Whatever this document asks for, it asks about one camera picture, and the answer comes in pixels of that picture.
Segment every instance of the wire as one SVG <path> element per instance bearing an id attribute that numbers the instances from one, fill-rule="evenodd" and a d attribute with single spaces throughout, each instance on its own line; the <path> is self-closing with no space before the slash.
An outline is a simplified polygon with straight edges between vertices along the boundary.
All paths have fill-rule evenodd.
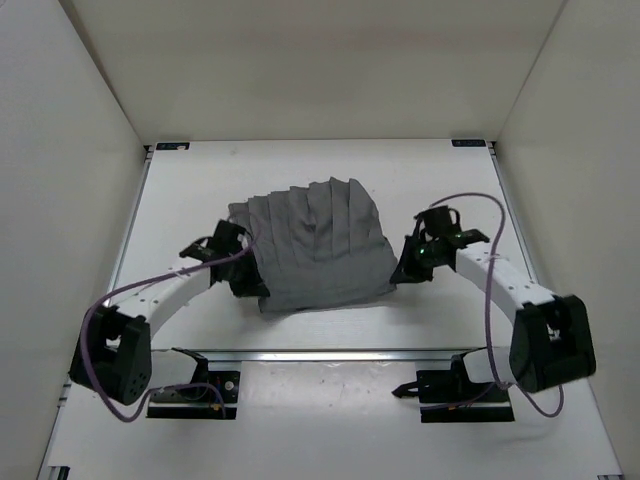
<path id="1" fill-rule="evenodd" d="M 420 410 L 443 410 L 443 409 L 453 409 L 458 407 L 466 407 L 480 400 L 487 393 L 489 393 L 495 386 L 496 386 L 495 383 L 490 383 L 487 386 L 487 388 L 485 388 L 482 392 L 480 392 L 475 397 L 470 398 L 469 400 L 463 400 L 462 402 L 453 402 L 453 403 L 441 403 L 439 405 L 427 405 L 426 407 L 420 407 Z"/>
<path id="2" fill-rule="evenodd" d="M 149 389 L 142 396 L 142 400 L 141 400 L 140 404 L 138 405 L 138 409 L 135 411 L 135 413 L 133 415 L 131 415 L 131 416 L 124 415 L 122 412 L 120 412 L 120 410 L 118 410 L 116 408 L 116 406 L 113 404 L 113 402 L 109 398 L 109 395 L 107 395 L 107 392 L 105 392 L 105 390 L 102 387 L 102 385 L 100 385 L 100 381 L 98 380 L 98 376 L 96 375 L 96 372 L 95 372 L 95 370 L 93 368 L 93 364 L 91 363 L 91 355 L 89 353 L 89 341 L 88 341 L 89 324 L 91 323 L 91 319 L 93 318 L 93 315 L 95 314 L 95 312 L 98 309 L 98 307 L 100 305 L 104 304 L 104 302 L 106 302 L 110 298 L 115 297 L 116 295 L 120 295 L 121 293 L 124 293 L 126 291 L 133 290 L 134 288 L 143 287 L 145 285 L 150 285 L 152 283 L 164 282 L 165 280 L 169 280 L 169 279 L 177 277 L 177 276 L 186 275 L 188 273 L 197 272 L 198 270 L 203 270 L 205 268 L 211 268 L 211 267 L 215 267 L 215 266 L 218 266 L 218 265 L 222 265 L 222 264 L 225 264 L 225 263 L 234 262 L 234 261 L 238 260 L 240 257 L 242 257 L 242 256 L 246 255 L 247 253 L 249 253 L 253 249 L 253 247 L 255 246 L 258 238 L 260 237 L 260 226 L 259 225 L 260 224 L 258 222 L 258 219 L 256 218 L 255 237 L 252 239 L 251 242 L 249 242 L 249 244 L 245 248 L 240 250 L 238 253 L 230 255 L 227 258 L 222 258 L 222 259 L 218 259 L 218 260 L 212 260 L 210 262 L 204 262 L 204 263 L 202 263 L 200 265 L 196 265 L 194 267 L 184 268 L 182 270 L 165 273 L 163 275 L 158 275 L 156 277 L 147 278 L 145 280 L 139 280 L 137 282 L 133 282 L 133 283 L 130 283 L 128 285 L 124 285 L 122 287 L 118 287 L 118 288 L 112 290 L 111 292 L 106 293 L 103 296 L 101 296 L 98 300 L 95 301 L 95 303 L 93 305 L 91 305 L 89 307 L 89 309 L 87 310 L 87 313 L 85 313 L 84 318 L 82 319 L 82 327 L 80 328 L 80 354 L 82 356 L 82 363 L 84 364 L 84 368 L 85 368 L 85 371 L 87 372 L 87 377 L 89 378 L 89 383 L 91 384 L 92 389 L 98 394 L 98 396 L 102 400 L 102 403 L 104 403 L 105 407 L 107 407 L 107 409 L 118 420 L 120 420 L 121 422 L 125 422 L 125 423 L 130 423 L 130 422 L 133 422 L 134 420 L 136 420 L 140 416 L 140 414 L 142 413 L 142 409 L 144 408 L 144 404 L 145 404 L 146 400 L 149 398 L 149 396 L 152 393 L 154 393 L 156 391 L 161 391 L 163 389 L 164 390 L 183 390 L 185 388 L 193 388 L 193 387 L 204 387 L 204 388 L 208 388 L 209 390 L 211 390 L 215 394 L 216 398 L 218 399 L 218 402 L 220 402 L 220 406 L 222 408 L 222 416 L 223 416 L 223 418 L 226 417 L 226 412 L 225 412 L 225 408 L 224 408 L 224 402 L 222 401 L 222 395 L 220 395 L 220 392 L 218 391 L 217 388 L 215 388 L 213 385 L 210 385 L 208 383 L 168 385 L 166 387 Z"/>
<path id="3" fill-rule="evenodd" d="M 476 401 L 479 398 L 481 398 L 482 396 L 486 395 L 494 385 L 496 385 L 501 390 L 507 390 L 512 385 L 514 385 L 514 384 L 511 384 L 511 383 L 502 382 L 500 380 L 500 376 L 498 375 L 498 368 L 496 366 L 496 359 L 495 359 L 495 356 L 494 356 L 494 353 L 493 353 L 493 340 L 492 340 L 492 335 L 491 335 L 491 291 L 492 291 L 492 288 L 493 288 L 493 271 L 495 269 L 496 251 L 498 250 L 498 243 L 500 242 L 500 238 L 502 238 L 502 233 L 504 232 L 504 228 L 505 228 L 505 225 L 507 223 L 507 213 L 506 213 L 506 210 L 504 208 L 504 205 L 502 205 L 502 202 L 500 200 L 498 200 L 493 195 L 489 195 L 488 193 L 482 193 L 482 192 L 463 192 L 463 193 L 456 193 L 454 195 L 449 195 L 447 197 L 441 198 L 440 200 L 438 200 L 436 202 L 433 202 L 430 205 L 430 208 L 431 207 L 435 207 L 437 205 L 440 205 L 440 204 L 442 204 L 444 202 L 447 202 L 449 200 L 453 200 L 454 198 L 462 198 L 462 197 L 486 198 L 487 200 L 491 200 L 492 202 L 494 202 L 498 206 L 498 208 L 500 209 L 500 224 L 498 225 L 498 230 L 496 231 L 496 234 L 495 234 L 494 239 L 493 239 L 493 243 L 491 244 L 491 248 L 489 250 L 489 266 L 487 268 L 487 282 L 485 284 L 485 289 L 484 289 L 484 291 L 485 291 L 485 295 L 484 295 L 484 335 L 485 335 L 485 341 L 486 341 L 486 344 L 487 344 L 487 356 L 489 357 L 489 367 L 491 368 L 491 374 L 493 375 L 493 380 L 494 380 L 495 383 L 492 383 L 486 389 L 485 392 L 481 393 L 476 399 L 473 400 L 473 401 Z M 516 383 L 515 385 L 520 389 L 520 391 L 523 393 L 523 395 L 529 401 L 529 403 L 531 403 L 533 408 L 538 413 L 540 413 L 540 415 L 543 415 L 544 417 L 547 417 L 547 418 L 557 417 L 558 415 L 560 415 L 560 412 L 564 408 L 564 389 L 562 388 L 562 385 L 558 386 L 558 390 L 559 390 L 559 393 L 560 393 L 560 399 L 558 401 L 558 408 L 555 411 L 551 412 L 551 413 L 548 413 L 548 412 L 545 412 L 544 410 L 542 410 L 540 408 L 540 406 L 535 402 L 533 397 L 528 392 L 526 392 L 518 383 Z M 473 403 L 473 402 L 472 401 L 463 402 L 463 405 L 467 405 L 469 403 Z M 447 407 L 447 405 L 446 404 L 443 404 L 442 406 L 435 405 L 435 407 L 445 408 L 445 407 Z"/>

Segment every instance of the gray cloth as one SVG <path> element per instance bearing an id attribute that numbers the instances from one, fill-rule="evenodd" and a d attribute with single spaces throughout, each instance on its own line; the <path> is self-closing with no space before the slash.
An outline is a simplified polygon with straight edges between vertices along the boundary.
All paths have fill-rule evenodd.
<path id="1" fill-rule="evenodd" d="M 258 301 L 262 312 L 338 307 L 395 290 L 396 258 L 357 180 L 291 187 L 232 203 L 229 212 L 260 232 L 254 254 L 271 293 Z"/>

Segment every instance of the purple cable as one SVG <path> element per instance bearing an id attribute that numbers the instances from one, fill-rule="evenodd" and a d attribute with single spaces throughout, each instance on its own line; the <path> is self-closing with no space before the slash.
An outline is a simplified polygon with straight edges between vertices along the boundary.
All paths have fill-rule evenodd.
<path id="1" fill-rule="evenodd" d="M 457 193 L 455 195 L 449 195 L 448 197 L 441 198 L 435 203 L 432 203 L 430 206 L 435 207 L 444 203 L 448 200 L 452 200 L 454 198 L 460 197 L 482 197 L 488 200 L 493 201 L 498 208 L 500 209 L 500 225 L 498 226 L 498 230 L 496 231 L 496 235 L 493 239 L 493 243 L 491 244 L 491 249 L 489 250 L 489 268 L 487 269 L 487 283 L 485 285 L 485 296 L 484 296 L 484 337 L 485 342 L 487 343 L 487 354 L 489 356 L 489 366 L 491 367 L 491 374 L 493 375 L 493 380 L 496 382 L 496 385 L 500 390 L 506 390 L 509 388 L 508 384 L 502 383 L 500 381 L 500 377 L 498 376 L 498 368 L 496 367 L 496 359 L 493 355 L 493 340 L 491 335 L 491 291 L 493 289 L 493 270 L 496 262 L 496 251 L 498 250 L 498 243 L 500 242 L 500 238 L 502 237 L 502 232 L 504 232 L 504 227 L 507 223 L 507 214 L 504 210 L 504 206 L 496 197 L 489 195 L 487 193 L 480 192 L 466 192 L 466 193 Z"/>
<path id="2" fill-rule="evenodd" d="M 432 407 L 426 407 L 430 410 L 435 410 L 438 408 L 453 408 L 453 407 L 457 407 L 457 406 L 463 406 L 463 405 L 468 405 L 471 404 L 477 400 L 479 400 L 481 397 L 483 397 L 484 395 L 486 395 L 491 388 L 493 388 L 493 386 L 497 386 L 498 388 L 500 388 L 501 390 L 507 390 L 508 388 L 510 388 L 513 384 L 510 383 L 505 383 L 502 382 L 500 380 L 500 377 L 498 376 L 498 368 L 496 367 L 496 359 L 495 356 L 493 354 L 493 340 L 492 340 L 492 335 L 491 335 L 491 291 L 492 291 L 492 287 L 493 287 L 493 271 L 494 271 L 494 267 L 495 267 L 495 261 L 496 261 L 496 251 L 498 249 L 498 242 L 500 241 L 500 238 L 502 237 L 502 233 L 504 232 L 504 228 L 505 225 L 507 223 L 507 213 L 504 209 L 504 205 L 502 205 L 502 202 L 500 200 L 498 200 L 496 197 L 494 197 L 493 195 L 489 195 L 488 193 L 482 193 L 482 192 L 464 192 L 464 193 L 456 193 L 455 195 L 449 195 L 447 197 L 441 198 L 440 200 L 438 200 L 437 202 L 434 202 L 430 205 L 430 207 L 435 207 L 437 205 L 440 205 L 444 202 L 447 202 L 449 200 L 453 200 L 454 198 L 461 198 L 461 197 L 481 197 L 481 198 L 486 198 L 488 200 L 491 200 L 492 202 L 494 202 L 498 208 L 500 209 L 500 225 L 498 226 L 498 230 L 496 231 L 495 237 L 493 239 L 493 243 L 491 244 L 491 249 L 489 250 L 489 267 L 487 268 L 487 283 L 485 284 L 485 296 L 484 296 L 484 335 L 485 335 L 485 341 L 487 343 L 487 356 L 489 357 L 489 366 L 491 367 L 491 374 L 493 375 L 493 380 L 495 383 L 492 383 L 491 385 L 489 385 L 485 391 L 483 391 L 482 393 L 480 393 L 478 396 L 476 396 L 475 398 L 471 399 L 471 400 L 467 400 L 465 402 L 458 402 L 458 403 L 451 403 L 451 404 L 443 404 L 443 405 L 433 405 Z M 540 415 L 547 417 L 547 418 L 554 418 L 557 417 L 558 415 L 560 415 L 560 412 L 562 412 L 562 409 L 564 408 L 564 389 L 562 388 L 562 385 L 558 386 L 558 391 L 560 393 L 560 399 L 558 401 L 558 408 L 552 412 L 552 413 L 548 413 L 545 412 L 544 410 L 542 410 L 540 408 L 540 406 L 535 402 L 535 400 L 533 399 L 533 397 L 526 392 L 519 384 L 515 384 L 520 391 L 522 392 L 522 394 L 525 396 L 525 398 L 529 401 L 529 403 L 531 403 L 531 405 L 533 406 L 533 408 L 540 413 Z"/>
<path id="3" fill-rule="evenodd" d="M 176 271 L 176 272 L 165 273 L 163 275 L 158 275 L 156 277 L 147 278 L 145 280 L 140 280 L 140 281 L 137 281 L 137 282 L 130 283 L 129 285 L 124 285 L 122 287 L 118 287 L 115 290 L 112 290 L 111 292 L 106 293 L 105 295 L 100 297 L 98 300 L 96 300 L 96 302 L 93 305 L 91 305 L 91 307 L 89 307 L 89 310 L 87 310 L 87 313 L 85 313 L 84 318 L 82 319 L 82 327 L 80 328 L 80 354 L 82 356 L 82 363 L 84 364 L 84 368 L 85 368 L 85 371 L 87 372 L 87 377 L 89 378 L 89 382 L 91 383 L 91 387 L 98 394 L 98 396 L 100 397 L 102 402 L 105 404 L 107 409 L 118 420 L 120 420 L 122 422 L 125 422 L 125 423 L 130 423 L 130 422 L 133 422 L 134 420 L 136 420 L 140 416 L 140 414 L 142 413 L 142 409 L 144 408 L 144 404 L 145 404 L 145 401 L 147 400 L 147 398 L 149 398 L 149 396 L 152 393 L 154 393 L 156 391 L 163 390 L 163 389 L 165 389 L 165 390 L 183 390 L 185 388 L 194 388 L 194 387 L 208 388 L 209 390 L 211 390 L 215 394 L 216 399 L 220 403 L 220 406 L 222 408 L 222 416 L 223 416 L 223 418 L 226 417 L 226 411 L 225 411 L 225 408 L 224 408 L 224 402 L 222 401 L 222 395 L 220 395 L 220 392 L 218 391 L 218 389 L 216 387 L 214 387 L 213 385 L 210 385 L 208 383 L 193 383 L 193 384 L 168 385 L 166 387 L 154 388 L 154 389 L 147 390 L 147 392 L 142 396 L 142 399 L 141 399 L 142 401 L 138 405 L 138 409 L 135 411 L 135 413 L 133 415 L 131 415 L 130 417 L 127 417 L 126 415 L 123 415 L 122 412 L 120 412 L 116 408 L 116 406 L 111 402 L 111 399 L 109 398 L 107 393 L 104 391 L 104 388 L 102 388 L 102 385 L 100 385 L 100 381 L 98 380 L 98 376 L 96 375 L 96 372 L 93 369 L 93 365 L 91 364 L 91 355 L 89 354 L 89 342 L 88 342 L 88 338 L 87 337 L 88 337 L 88 332 L 89 332 L 89 323 L 91 322 L 91 319 L 93 318 L 93 315 L 95 314 L 95 312 L 98 309 L 98 307 L 100 305 L 102 305 L 104 302 L 106 302 L 107 300 L 109 300 L 110 298 L 113 298 L 116 295 L 120 295 L 121 293 L 124 293 L 126 291 L 132 290 L 134 288 L 143 287 L 145 285 L 150 285 L 152 283 L 164 282 L 165 280 L 169 280 L 170 278 L 177 277 L 179 275 L 186 275 L 188 273 L 197 272 L 198 270 L 202 270 L 204 268 L 210 268 L 210 267 L 215 267 L 217 265 L 222 265 L 224 263 L 234 262 L 234 261 L 238 260 L 240 257 L 242 257 L 243 255 L 246 255 L 247 253 L 249 253 L 253 249 L 253 247 L 256 245 L 256 242 L 258 241 L 259 237 L 260 237 L 260 227 L 259 227 L 259 223 L 258 223 L 258 221 L 256 219 L 256 232 L 255 232 L 255 235 L 252 235 L 251 242 L 249 242 L 249 244 L 245 248 L 240 250 L 238 253 L 235 253 L 235 254 L 227 257 L 227 258 L 222 258 L 222 259 L 219 259 L 219 260 L 212 260 L 210 262 L 205 262 L 205 263 L 202 263 L 200 265 L 196 265 L 194 267 L 184 268 L 184 269 Z"/>
<path id="4" fill-rule="evenodd" d="M 477 402 L 482 397 L 484 397 L 495 386 L 496 386 L 495 383 L 490 383 L 489 386 L 487 386 L 487 388 L 485 388 L 482 392 L 480 392 L 475 397 L 470 398 L 469 400 L 464 400 L 462 402 L 441 403 L 440 405 L 428 405 L 426 407 L 420 407 L 420 410 L 442 410 L 442 409 L 445 409 L 445 408 L 447 408 L 447 409 L 448 408 L 458 408 L 458 407 L 464 407 L 466 405 L 471 405 L 472 403 Z"/>

